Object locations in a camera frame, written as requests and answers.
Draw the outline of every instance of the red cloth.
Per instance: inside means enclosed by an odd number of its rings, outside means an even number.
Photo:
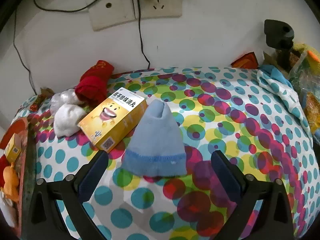
[[[104,60],[89,68],[76,86],[76,95],[81,101],[97,106],[107,98],[107,83],[114,67]]]
[[[0,158],[0,187],[4,187],[3,170],[5,167],[10,166],[5,155]]]

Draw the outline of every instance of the electrical socket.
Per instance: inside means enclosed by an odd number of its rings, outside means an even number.
[[[139,0],[141,18],[181,17],[182,0]],[[133,0],[135,16],[138,19],[137,0]]]
[[[99,0],[89,8],[89,18],[94,31],[136,19],[132,0]]]

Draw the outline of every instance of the silver screw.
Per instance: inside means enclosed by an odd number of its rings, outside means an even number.
[[[276,183],[279,185],[282,185],[282,180],[281,179],[276,179]]]
[[[252,174],[247,174],[245,177],[247,178],[248,181],[254,180],[254,176]]]
[[[38,184],[38,185],[41,185],[43,182],[44,182],[44,179],[42,179],[42,178],[40,178],[40,179],[37,180],[37,184]]]
[[[66,176],[66,181],[71,181],[71,180],[73,180],[74,177],[75,176],[73,174],[69,174]]]

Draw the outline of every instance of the small yellow box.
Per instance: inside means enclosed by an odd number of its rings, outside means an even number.
[[[146,109],[145,98],[119,88],[78,126],[97,148],[109,153],[140,122]]]
[[[14,163],[21,152],[21,140],[19,135],[14,133],[4,149],[4,155],[9,163]]]

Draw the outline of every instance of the socket hole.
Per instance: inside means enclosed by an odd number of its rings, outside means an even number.
[[[290,31],[290,29],[289,29],[287,26],[284,26],[284,27],[283,27],[283,31],[284,31],[285,33],[288,33],[288,32]]]

